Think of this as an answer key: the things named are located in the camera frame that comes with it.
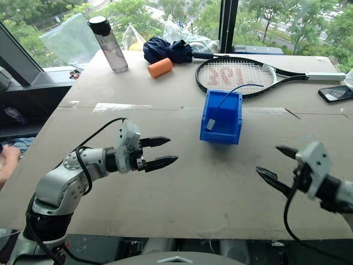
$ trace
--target window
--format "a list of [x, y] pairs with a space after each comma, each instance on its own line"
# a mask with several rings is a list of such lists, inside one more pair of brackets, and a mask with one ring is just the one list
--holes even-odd
[[162, 36], [168, 20], [191, 33], [217, 40], [220, 2], [221, 0], [0, 0], [0, 20], [35, 61], [45, 68], [64, 66], [67, 63], [50, 51], [39, 37], [75, 14], [82, 13], [86, 19], [96, 15], [109, 18], [119, 42], [129, 24], [148, 40], [155, 35]]
[[348, 73], [353, 68], [352, 29], [353, 4], [347, 1], [240, 0], [233, 45], [237, 50], [267, 46], [287, 55], [327, 56]]

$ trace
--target orange foam block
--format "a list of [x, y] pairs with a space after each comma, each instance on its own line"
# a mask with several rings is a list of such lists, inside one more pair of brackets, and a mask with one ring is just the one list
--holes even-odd
[[156, 78], [166, 72], [169, 72], [173, 69], [172, 61], [169, 58], [155, 62], [154, 64], [148, 67], [148, 71], [153, 78]]

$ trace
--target blue cloth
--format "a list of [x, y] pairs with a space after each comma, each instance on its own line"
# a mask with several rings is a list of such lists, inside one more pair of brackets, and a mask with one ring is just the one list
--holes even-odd
[[165, 58], [172, 62], [192, 62], [192, 47], [184, 40], [173, 42], [171, 45], [159, 37], [152, 37], [143, 44], [144, 57], [149, 63], [155, 63]]
[[29, 138], [15, 138], [7, 141], [1, 142], [2, 146], [10, 145], [18, 148], [21, 151], [21, 155], [26, 153], [28, 147], [32, 144], [34, 137]]

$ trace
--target racket strings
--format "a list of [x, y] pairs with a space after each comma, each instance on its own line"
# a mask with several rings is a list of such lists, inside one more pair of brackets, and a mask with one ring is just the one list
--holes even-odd
[[247, 86], [239, 89], [243, 94], [252, 94], [271, 86], [274, 74], [266, 67], [246, 60], [223, 59], [204, 65], [199, 71], [200, 83], [208, 89], [230, 91], [242, 84], [260, 84], [264, 87]]

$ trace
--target black bottle cap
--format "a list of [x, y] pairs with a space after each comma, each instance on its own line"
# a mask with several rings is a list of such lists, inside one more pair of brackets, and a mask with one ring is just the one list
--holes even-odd
[[99, 15], [88, 20], [87, 24], [94, 34], [107, 36], [111, 31], [109, 21], [106, 17]]

